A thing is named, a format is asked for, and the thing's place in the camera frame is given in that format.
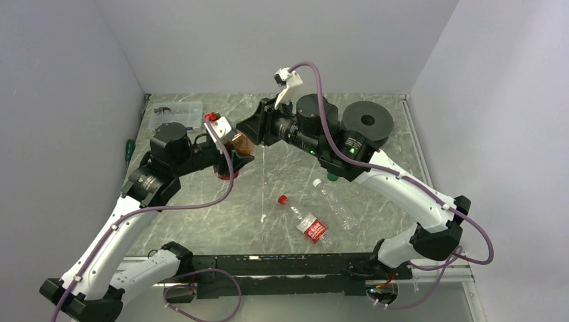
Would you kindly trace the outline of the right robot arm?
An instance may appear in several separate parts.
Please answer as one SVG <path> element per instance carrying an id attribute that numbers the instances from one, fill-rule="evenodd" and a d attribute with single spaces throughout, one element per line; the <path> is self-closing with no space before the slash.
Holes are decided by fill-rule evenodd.
<path id="1" fill-rule="evenodd" d="M 377 278 L 410 260 L 452 256 L 470 205 L 466 197 L 451 198 L 425 186 L 393 162 L 381 148 L 389 136 L 382 125 L 392 127 L 393 119 L 377 103 L 357 101 L 340 112 L 315 94 L 296 103 L 264 98 L 236 125 L 257 145 L 285 142 L 316 157 L 329 173 L 380 193 L 415 218 L 410 228 L 376 244 L 369 263 Z"/>

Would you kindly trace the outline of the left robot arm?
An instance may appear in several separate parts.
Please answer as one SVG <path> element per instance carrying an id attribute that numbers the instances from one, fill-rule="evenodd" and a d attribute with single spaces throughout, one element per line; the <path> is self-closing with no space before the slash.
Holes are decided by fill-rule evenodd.
<path id="1" fill-rule="evenodd" d="M 192 140 L 181 123 L 164 123 L 150 149 L 124 184 L 114 210 L 85 253 L 60 278 L 49 278 L 40 294 L 55 306 L 52 320 L 66 313 L 76 321 L 114 321 L 123 307 L 163 280 L 187 280 L 195 273 L 192 251 L 168 242 L 133 268 L 118 271 L 143 230 L 180 191 L 182 176 L 214 169 L 233 182 L 253 161 L 246 137 L 226 119 L 206 119 L 205 133 Z"/>

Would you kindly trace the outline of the clear bottle red label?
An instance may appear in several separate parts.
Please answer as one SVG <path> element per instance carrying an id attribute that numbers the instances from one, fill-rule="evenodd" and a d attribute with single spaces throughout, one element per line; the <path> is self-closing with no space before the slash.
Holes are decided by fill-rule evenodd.
<path id="1" fill-rule="evenodd" d="M 297 221 L 296 228 L 313 244 L 331 248 L 334 245 L 328 226 L 298 201 L 281 195 L 277 202 Z"/>

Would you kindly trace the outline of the green bottle cap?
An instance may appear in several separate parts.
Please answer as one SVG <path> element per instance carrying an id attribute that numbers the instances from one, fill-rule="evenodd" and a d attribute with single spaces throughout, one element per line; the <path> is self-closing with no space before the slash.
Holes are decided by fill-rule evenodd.
<path id="1" fill-rule="evenodd" d="M 327 174 L 327 179 L 333 182 L 333 181 L 337 181 L 337 180 L 339 179 L 339 177 L 336 176 L 336 175 L 334 175 L 334 174 L 332 174 L 332 173 L 328 173 L 328 174 Z"/>

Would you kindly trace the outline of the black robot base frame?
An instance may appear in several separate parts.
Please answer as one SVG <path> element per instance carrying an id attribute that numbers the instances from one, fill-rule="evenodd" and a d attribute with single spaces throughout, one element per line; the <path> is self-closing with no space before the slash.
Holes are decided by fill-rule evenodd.
<path id="1" fill-rule="evenodd" d="M 364 296 L 373 283 L 410 280 L 406 264 L 388 268 L 370 253 L 195 255 L 166 282 L 190 282 L 198 299 L 326 294 Z"/>

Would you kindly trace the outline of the gold red tea bottle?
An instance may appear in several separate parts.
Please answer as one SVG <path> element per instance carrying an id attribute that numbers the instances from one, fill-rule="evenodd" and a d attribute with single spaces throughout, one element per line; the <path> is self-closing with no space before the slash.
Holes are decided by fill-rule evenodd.
<path id="1" fill-rule="evenodd" d="M 234 178 L 239 176 L 240 170 L 247 164 L 254 161 L 253 155 L 254 144 L 242 132 L 238 132 L 234 138 L 225 144 L 225 148 L 229 153 L 231 167 L 234 172 Z M 214 173 L 221 180 L 229 180 L 229 166 L 225 160 L 225 156 L 221 155 L 218 165 L 214 166 Z"/>

